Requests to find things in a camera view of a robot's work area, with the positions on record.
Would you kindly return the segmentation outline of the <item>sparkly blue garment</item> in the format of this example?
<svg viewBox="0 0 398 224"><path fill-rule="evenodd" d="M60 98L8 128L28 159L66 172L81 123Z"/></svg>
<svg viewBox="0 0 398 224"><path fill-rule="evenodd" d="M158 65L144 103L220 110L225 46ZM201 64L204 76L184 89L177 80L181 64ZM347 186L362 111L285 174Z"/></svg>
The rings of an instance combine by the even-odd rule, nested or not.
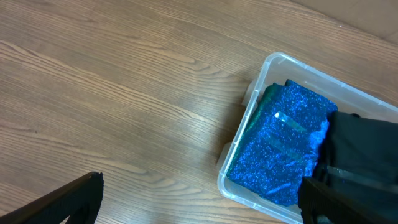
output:
<svg viewBox="0 0 398 224"><path fill-rule="evenodd" d="M278 205L296 204L303 177L317 164L328 116L337 109L292 80L268 86L241 136L228 179Z"/></svg>

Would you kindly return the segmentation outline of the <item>black garment top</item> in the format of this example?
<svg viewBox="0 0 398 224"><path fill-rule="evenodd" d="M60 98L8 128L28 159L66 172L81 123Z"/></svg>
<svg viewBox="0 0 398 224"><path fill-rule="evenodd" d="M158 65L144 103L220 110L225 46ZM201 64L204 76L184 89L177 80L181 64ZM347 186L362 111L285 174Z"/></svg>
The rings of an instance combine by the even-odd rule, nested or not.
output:
<svg viewBox="0 0 398 224"><path fill-rule="evenodd" d="M334 112L318 148L314 179L397 221L397 124Z"/></svg>

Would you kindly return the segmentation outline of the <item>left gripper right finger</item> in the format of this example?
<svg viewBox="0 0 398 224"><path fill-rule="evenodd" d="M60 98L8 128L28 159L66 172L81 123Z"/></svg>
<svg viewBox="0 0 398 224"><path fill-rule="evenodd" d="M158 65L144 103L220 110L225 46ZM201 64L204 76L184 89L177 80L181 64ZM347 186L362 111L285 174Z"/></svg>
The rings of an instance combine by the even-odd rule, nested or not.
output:
<svg viewBox="0 0 398 224"><path fill-rule="evenodd" d="M298 190L298 206L303 224L316 224L324 216L336 224L394 224L381 215L346 198L311 177L304 177Z"/></svg>

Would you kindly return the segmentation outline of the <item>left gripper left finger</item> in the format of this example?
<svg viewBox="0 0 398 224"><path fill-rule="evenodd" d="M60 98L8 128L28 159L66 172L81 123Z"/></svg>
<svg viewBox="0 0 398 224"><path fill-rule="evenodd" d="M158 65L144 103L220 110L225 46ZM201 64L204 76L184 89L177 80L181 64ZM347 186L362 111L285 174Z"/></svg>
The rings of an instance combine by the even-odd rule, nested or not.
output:
<svg viewBox="0 0 398 224"><path fill-rule="evenodd" d="M94 224L103 200L103 174L89 172L80 178L1 216L1 223Z"/></svg>

